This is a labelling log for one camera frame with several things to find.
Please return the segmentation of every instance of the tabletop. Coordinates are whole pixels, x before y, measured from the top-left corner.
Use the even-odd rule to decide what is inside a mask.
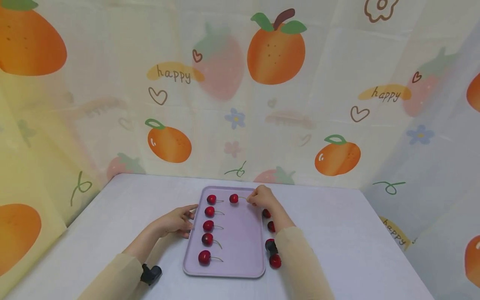
[[[175,207],[198,203],[209,185],[258,183],[117,175],[5,299],[75,300],[146,225]],[[337,300],[433,300],[360,191],[267,186],[303,230]],[[265,229],[264,237],[270,235]],[[282,268],[268,262],[259,279],[184,274],[187,242],[174,235],[159,240],[147,264],[159,265],[163,275],[151,287],[139,284],[134,299],[289,299]]]

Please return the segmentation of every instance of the printed backdrop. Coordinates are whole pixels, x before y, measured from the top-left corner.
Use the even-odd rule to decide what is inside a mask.
[[[0,298],[119,173],[361,189],[480,298],[477,0],[0,0]]]

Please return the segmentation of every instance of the child's hand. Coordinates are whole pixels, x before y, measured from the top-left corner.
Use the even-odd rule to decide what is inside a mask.
[[[266,186],[259,185],[250,196],[247,197],[247,202],[251,203],[254,206],[264,207],[268,210],[273,209],[277,206],[278,200],[273,195],[272,190]]]
[[[159,233],[159,237],[163,238],[171,232],[177,232],[184,238],[188,239],[190,236],[190,229],[193,225],[190,220],[195,218],[195,213],[191,210],[198,207],[198,204],[178,207],[166,215],[161,216],[153,221],[151,226]]]

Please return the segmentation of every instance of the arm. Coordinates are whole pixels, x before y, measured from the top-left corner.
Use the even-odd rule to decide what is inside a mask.
[[[142,264],[150,255],[159,238],[177,232],[189,237],[194,218],[191,210],[198,205],[179,207],[150,223],[83,291],[78,300],[124,300],[140,282]]]
[[[274,219],[277,235],[275,244],[282,267],[290,279],[293,298],[297,300],[334,300],[317,256],[303,232],[295,226],[272,191],[261,185],[248,197],[253,205],[265,207]]]

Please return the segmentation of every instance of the purple tray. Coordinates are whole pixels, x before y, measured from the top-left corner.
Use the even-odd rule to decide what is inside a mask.
[[[187,251],[183,259],[183,271],[192,276],[259,278],[265,272],[265,251],[263,238],[262,211],[248,204],[240,198],[237,204],[231,204],[230,195],[237,194],[247,198],[253,189],[207,186],[202,191],[198,210],[195,215],[193,229],[190,233]],[[213,218],[205,215],[204,210],[210,206],[207,197],[215,195],[217,203],[213,205],[216,211]],[[202,235],[205,233],[203,224],[212,220],[215,227],[211,234],[219,241],[212,246],[202,244]],[[210,265],[203,266],[198,262],[198,254],[209,250],[212,256],[219,257],[223,262],[212,259]]]

